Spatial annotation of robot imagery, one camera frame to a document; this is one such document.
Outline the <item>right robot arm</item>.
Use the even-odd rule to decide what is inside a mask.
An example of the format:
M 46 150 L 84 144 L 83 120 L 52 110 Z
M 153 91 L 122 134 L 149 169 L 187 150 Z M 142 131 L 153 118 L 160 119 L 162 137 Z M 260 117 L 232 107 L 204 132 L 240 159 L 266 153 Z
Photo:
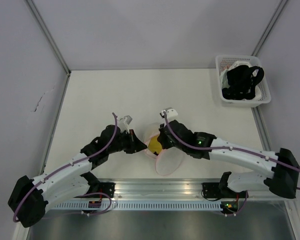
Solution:
M 162 123 L 157 139 L 165 150 L 178 149 L 194 159 L 227 162 L 248 169 L 244 173 L 222 174 L 218 192 L 225 198 L 263 186 L 281 198 L 296 197 L 300 166 L 286 148 L 274 152 L 241 147 L 210 133 L 192 132 L 177 120 Z

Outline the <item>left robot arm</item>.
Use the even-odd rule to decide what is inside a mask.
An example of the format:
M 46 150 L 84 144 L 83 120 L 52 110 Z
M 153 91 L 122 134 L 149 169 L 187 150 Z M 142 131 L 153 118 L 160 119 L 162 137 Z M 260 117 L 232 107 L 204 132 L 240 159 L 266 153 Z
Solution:
M 92 170 L 105 163 L 111 154 L 135 154 L 146 148 L 132 129 L 108 125 L 68 163 L 33 178 L 20 177 L 7 203 L 13 211 L 12 220 L 28 228 L 62 202 L 84 195 L 96 197 L 100 182 Z

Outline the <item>white pink mesh laundry bag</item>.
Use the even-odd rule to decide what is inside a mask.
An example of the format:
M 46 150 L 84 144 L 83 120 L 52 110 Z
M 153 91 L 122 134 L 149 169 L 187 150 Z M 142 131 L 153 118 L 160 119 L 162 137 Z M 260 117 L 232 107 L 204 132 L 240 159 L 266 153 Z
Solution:
M 155 122 L 149 124 L 145 128 L 143 143 L 147 146 L 147 148 L 144 150 L 144 153 L 154 160 L 155 172 L 158 175 L 165 177 L 173 174 L 182 165 L 186 155 L 179 149 L 174 147 L 169 149 L 162 149 L 162 151 L 158 155 L 153 154 L 149 151 L 149 141 L 153 136 L 159 136 L 159 127 L 160 123 Z

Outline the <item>yellow bra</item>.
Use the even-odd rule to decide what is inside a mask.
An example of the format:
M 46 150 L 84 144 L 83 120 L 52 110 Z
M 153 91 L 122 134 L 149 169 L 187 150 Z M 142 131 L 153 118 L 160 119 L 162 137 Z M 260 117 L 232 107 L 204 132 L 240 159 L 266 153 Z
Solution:
M 161 143 L 158 141 L 158 137 L 158 135 L 151 137 L 148 143 L 149 151 L 155 155 L 158 155 L 163 149 Z

